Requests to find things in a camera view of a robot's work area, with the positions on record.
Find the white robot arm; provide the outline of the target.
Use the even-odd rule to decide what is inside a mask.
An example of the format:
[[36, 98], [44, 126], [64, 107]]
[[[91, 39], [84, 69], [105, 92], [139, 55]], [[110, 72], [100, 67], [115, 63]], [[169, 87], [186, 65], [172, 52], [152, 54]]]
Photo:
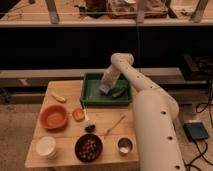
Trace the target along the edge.
[[173, 120], [177, 101], [158, 84], [132, 67], [130, 53], [114, 53], [99, 90], [108, 94], [123, 75], [136, 89], [133, 117], [140, 171], [186, 171]]

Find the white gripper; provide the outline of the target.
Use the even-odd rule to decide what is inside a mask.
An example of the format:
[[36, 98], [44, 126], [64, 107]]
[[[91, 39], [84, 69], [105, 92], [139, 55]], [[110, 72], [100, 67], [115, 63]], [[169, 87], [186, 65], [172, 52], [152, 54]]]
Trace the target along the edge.
[[113, 88], [115, 86], [119, 76], [120, 76], [120, 71], [113, 65], [110, 65], [105, 70], [104, 75], [101, 79], [101, 83], [110, 88]]

